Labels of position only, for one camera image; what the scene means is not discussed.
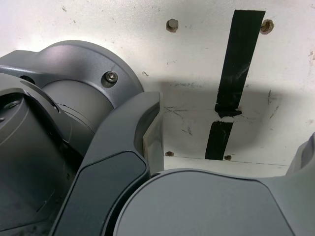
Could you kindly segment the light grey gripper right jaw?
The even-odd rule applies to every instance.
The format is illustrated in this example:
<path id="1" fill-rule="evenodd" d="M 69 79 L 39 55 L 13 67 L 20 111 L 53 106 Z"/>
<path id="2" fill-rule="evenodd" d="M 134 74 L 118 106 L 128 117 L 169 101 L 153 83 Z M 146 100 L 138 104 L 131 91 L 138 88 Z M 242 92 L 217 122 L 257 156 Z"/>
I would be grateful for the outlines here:
<path id="1" fill-rule="evenodd" d="M 286 175 L 246 178 L 199 169 L 164 171 L 124 205 L 116 236 L 312 236 L 315 138 Z"/>

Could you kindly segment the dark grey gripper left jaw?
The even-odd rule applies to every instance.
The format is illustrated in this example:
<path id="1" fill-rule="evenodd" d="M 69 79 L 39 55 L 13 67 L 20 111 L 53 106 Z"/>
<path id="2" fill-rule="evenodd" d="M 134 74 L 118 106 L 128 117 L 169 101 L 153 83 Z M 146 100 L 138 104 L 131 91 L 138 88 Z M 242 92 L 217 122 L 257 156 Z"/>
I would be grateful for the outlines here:
<path id="1" fill-rule="evenodd" d="M 109 236 L 128 198 L 164 169 L 162 96 L 142 92 L 101 123 L 50 231 Z"/>

